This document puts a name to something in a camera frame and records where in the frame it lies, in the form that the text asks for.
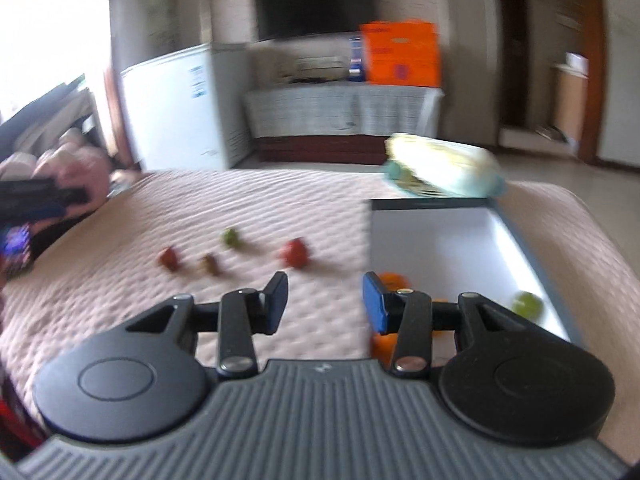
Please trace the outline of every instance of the black flat screen tv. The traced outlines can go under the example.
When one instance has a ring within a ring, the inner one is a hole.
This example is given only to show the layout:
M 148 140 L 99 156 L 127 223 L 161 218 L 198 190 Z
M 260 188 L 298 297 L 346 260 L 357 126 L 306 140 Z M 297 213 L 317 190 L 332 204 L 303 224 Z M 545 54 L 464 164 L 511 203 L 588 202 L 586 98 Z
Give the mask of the black flat screen tv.
M 255 0 L 258 39 L 356 32 L 378 19 L 376 0 Z

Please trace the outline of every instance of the screw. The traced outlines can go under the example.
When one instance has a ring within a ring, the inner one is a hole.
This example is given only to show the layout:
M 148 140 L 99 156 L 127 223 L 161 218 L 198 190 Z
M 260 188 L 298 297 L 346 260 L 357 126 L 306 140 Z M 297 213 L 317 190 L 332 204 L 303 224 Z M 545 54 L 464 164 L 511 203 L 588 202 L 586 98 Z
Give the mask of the screw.
M 427 361 L 422 357 L 409 355 L 396 361 L 396 370 L 399 372 L 421 372 L 427 367 Z
M 249 357 L 234 355 L 222 359 L 220 368 L 231 374 L 241 374 L 254 365 L 254 360 Z

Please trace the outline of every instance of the phone screen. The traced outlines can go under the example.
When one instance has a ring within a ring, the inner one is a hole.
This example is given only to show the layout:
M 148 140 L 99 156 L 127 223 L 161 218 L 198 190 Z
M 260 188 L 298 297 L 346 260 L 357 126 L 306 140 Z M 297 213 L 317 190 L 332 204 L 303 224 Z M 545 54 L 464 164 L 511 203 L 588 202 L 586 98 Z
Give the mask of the phone screen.
M 2 257 L 8 279 L 31 268 L 31 231 L 28 225 L 2 230 Z

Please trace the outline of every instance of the green lime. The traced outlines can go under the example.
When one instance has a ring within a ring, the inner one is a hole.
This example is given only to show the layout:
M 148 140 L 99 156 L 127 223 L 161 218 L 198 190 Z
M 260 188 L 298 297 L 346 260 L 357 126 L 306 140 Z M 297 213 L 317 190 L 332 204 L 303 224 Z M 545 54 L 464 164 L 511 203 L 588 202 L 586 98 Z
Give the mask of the green lime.
M 513 299 L 511 310 L 529 321 L 536 323 L 542 317 L 545 303 L 531 292 L 519 292 Z
M 225 232 L 222 233 L 222 241 L 227 247 L 230 247 L 231 249 L 237 249 L 238 247 L 240 247 L 240 235 L 238 234 L 238 231 L 233 227 L 225 229 Z

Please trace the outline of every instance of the freezer label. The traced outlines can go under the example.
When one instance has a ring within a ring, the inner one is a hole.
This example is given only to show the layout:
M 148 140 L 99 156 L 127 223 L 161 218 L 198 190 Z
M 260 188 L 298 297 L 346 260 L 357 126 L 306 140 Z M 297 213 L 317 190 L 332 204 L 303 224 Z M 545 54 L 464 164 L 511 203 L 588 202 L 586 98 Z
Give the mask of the freezer label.
M 189 70 L 191 74 L 191 98 L 202 97 L 207 94 L 207 86 L 204 79 L 204 67 L 195 66 Z

